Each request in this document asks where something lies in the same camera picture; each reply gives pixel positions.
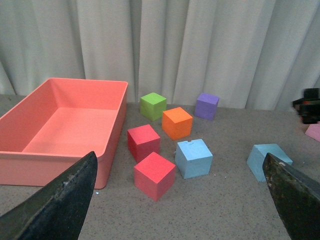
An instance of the white curtain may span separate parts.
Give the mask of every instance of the white curtain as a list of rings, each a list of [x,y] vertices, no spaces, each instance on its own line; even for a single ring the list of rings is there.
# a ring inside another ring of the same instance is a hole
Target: white curtain
[[[128,102],[290,110],[320,87],[320,0],[0,0],[0,94],[120,80]]]

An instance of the toy block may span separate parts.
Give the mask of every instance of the toy block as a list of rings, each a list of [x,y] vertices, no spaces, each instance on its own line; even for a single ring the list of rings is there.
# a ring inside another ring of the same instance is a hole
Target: toy block
[[[184,179],[209,174],[213,155],[202,139],[177,143],[175,163]]]
[[[218,108],[219,97],[201,93],[196,100],[194,115],[212,121]]]
[[[246,163],[254,174],[258,182],[266,182],[266,177],[262,168],[267,153],[271,153],[292,165],[293,161],[286,155],[286,153],[278,146],[278,144],[259,144],[253,145],[252,151]]]
[[[151,121],[162,117],[167,109],[167,99],[155,92],[140,98],[140,113]]]
[[[134,185],[158,201],[174,184],[176,165],[152,152],[134,167]]]
[[[137,163],[150,153],[160,152],[160,136],[150,124],[128,129],[128,148]]]
[[[310,124],[305,134],[320,142],[320,123]]]
[[[193,117],[176,107],[163,112],[162,129],[172,139],[177,140],[190,135]]]

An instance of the pink cube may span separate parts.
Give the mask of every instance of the pink cube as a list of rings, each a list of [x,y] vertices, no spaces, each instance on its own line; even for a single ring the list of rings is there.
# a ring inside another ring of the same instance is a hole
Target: pink cube
[[[137,163],[152,152],[160,152],[160,136],[150,124],[128,129],[128,148]]]
[[[176,165],[152,152],[134,167],[134,185],[158,201],[174,184]]]

